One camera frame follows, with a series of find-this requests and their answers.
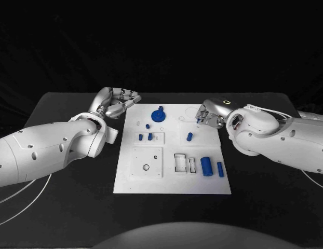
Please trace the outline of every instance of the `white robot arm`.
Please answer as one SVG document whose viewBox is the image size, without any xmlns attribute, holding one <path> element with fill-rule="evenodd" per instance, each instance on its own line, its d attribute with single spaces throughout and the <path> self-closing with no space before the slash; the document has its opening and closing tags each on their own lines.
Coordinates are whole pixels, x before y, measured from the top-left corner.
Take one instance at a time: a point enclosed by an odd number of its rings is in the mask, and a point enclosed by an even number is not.
<svg viewBox="0 0 323 249">
<path fill-rule="evenodd" d="M 104 118 L 118 118 L 141 100 L 137 92 L 102 88 L 86 113 L 67 122 L 21 129 L 0 139 L 0 187 L 39 179 L 83 157 L 96 157 L 118 131 Z"/>
<path fill-rule="evenodd" d="M 274 162 L 323 174 L 323 121 L 264 109 L 284 117 L 277 120 L 262 109 L 251 104 L 241 108 L 226 98 L 208 99 L 196 114 L 197 123 L 218 129 L 225 125 L 232 144 L 245 155 L 261 154 Z"/>
</svg>

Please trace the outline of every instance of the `black table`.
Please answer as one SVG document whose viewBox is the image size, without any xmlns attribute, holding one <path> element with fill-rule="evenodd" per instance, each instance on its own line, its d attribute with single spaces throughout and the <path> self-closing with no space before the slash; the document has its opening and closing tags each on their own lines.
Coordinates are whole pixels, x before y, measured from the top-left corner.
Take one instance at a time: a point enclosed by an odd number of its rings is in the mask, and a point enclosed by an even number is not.
<svg viewBox="0 0 323 249">
<path fill-rule="evenodd" d="M 239 105 L 254 104 L 299 117 L 281 93 L 225 93 Z M 140 103 L 200 104 L 221 93 L 141 93 Z M 26 127 L 67 121 L 88 111 L 95 93 L 43 95 Z M 119 120 L 106 124 L 119 130 L 115 143 L 105 144 L 96 158 L 73 161 L 50 178 L 34 204 L 0 226 L 0 246 L 91 247 L 114 235 L 166 222 L 210 222 L 239 226 L 270 234 L 303 247 L 323 247 L 323 189 L 301 171 L 264 156 L 238 152 L 219 130 L 221 149 L 232 194 L 157 195 L 114 194 L 114 179 L 124 128 Z M 310 174 L 323 180 L 323 175 Z M 34 199 L 47 177 L 0 205 L 0 222 Z M 23 186 L 0 188 L 0 199 Z"/>
</svg>

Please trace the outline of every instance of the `blue round knob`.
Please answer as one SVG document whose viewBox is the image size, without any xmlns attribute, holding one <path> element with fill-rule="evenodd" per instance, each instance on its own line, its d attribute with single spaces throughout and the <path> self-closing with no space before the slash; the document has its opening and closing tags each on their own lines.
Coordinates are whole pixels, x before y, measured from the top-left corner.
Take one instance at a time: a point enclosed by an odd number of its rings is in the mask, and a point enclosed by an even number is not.
<svg viewBox="0 0 323 249">
<path fill-rule="evenodd" d="M 154 122 L 163 122 L 166 119 L 166 113 L 163 112 L 163 107 L 160 106 L 158 109 L 151 113 L 151 119 Z"/>
</svg>

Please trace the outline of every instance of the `black curtain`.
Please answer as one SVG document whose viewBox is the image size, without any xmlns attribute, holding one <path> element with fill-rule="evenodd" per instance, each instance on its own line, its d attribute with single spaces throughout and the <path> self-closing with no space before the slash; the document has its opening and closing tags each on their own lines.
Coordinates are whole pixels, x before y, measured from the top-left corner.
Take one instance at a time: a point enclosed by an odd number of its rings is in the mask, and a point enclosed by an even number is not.
<svg viewBox="0 0 323 249">
<path fill-rule="evenodd" d="M 0 137 L 46 92 L 283 92 L 323 106 L 323 1 L 0 12 Z"/>
</svg>

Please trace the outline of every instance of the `robotic hand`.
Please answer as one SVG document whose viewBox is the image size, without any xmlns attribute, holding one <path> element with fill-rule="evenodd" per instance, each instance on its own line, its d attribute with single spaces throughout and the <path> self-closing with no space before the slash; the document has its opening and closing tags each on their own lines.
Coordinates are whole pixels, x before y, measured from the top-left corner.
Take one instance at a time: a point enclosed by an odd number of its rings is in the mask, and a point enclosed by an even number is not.
<svg viewBox="0 0 323 249">
<path fill-rule="evenodd" d="M 264 110 L 284 119 L 277 120 Z M 323 121 L 293 118 L 251 104 L 241 107 L 226 98 L 205 100 L 195 118 L 202 125 L 226 126 L 232 144 L 245 155 L 262 154 L 287 166 L 323 174 Z"/>
<path fill-rule="evenodd" d="M 112 144 L 118 134 L 104 118 L 118 118 L 140 100 L 137 92 L 105 87 L 86 113 L 78 114 L 67 122 L 33 126 L 3 137 L 0 187 L 47 176 L 76 159 L 96 157 L 104 143 Z"/>
</svg>

